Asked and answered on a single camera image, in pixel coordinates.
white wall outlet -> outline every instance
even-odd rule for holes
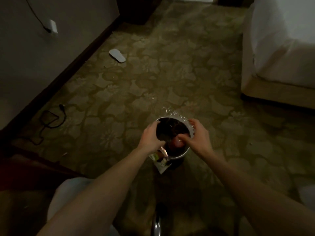
[[[57,25],[53,20],[50,20],[50,29],[53,33],[58,34]]]

green carpet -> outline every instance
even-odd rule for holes
[[[146,25],[120,25],[42,109],[62,115],[64,104],[66,122],[46,129],[40,146],[14,144],[95,178],[137,146],[163,107],[172,107],[199,119],[229,164],[298,199],[296,188],[315,182],[315,118],[240,99],[245,13],[163,1]],[[112,59],[112,48],[127,61]],[[37,140],[41,111],[21,135]],[[192,151],[163,175],[150,159],[144,163],[114,223],[121,235],[149,235],[156,202],[168,208],[166,235],[233,235],[242,216]]]

hand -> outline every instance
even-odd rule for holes
[[[147,128],[143,131],[141,136],[138,149],[145,151],[148,155],[156,152],[160,147],[165,145],[165,141],[160,141],[157,138],[157,125],[160,121],[155,121],[151,123]]]
[[[179,134],[178,138],[184,141],[200,158],[214,156],[208,130],[197,119],[189,119],[189,122],[195,129],[194,137]]]

patterned carpet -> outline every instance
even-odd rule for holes
[[[95,178],[137,146],[163,107],[172,107],[199,119],[231,165],[298,200],[296,188],[315,183],[315,118],[240,99],[245,13],[164,0],[146,25],[114,31],[46,104],[42,110],[58,115],[58,104],[65,105],[61,127],[46,129],[40,146],[14,144]],[[112,59],[112,48],[127,61]],[[38,140],[42,110],[21,135]],[[242,217],[192,151],[161,176],[150,159],[144,163],[114,223],[121,235],[149,235],[156,202],[168,209],[166,235],[233,235]]]

person's leg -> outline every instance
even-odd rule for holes
[[[47,221],[58,212],[66,203],[73,200],[81,191],[83,191],[93,180],[77,177],[65,180],[56,190],[53,199],[50,202]],[[107,236],[119,236],[117,230],[111,226]]]

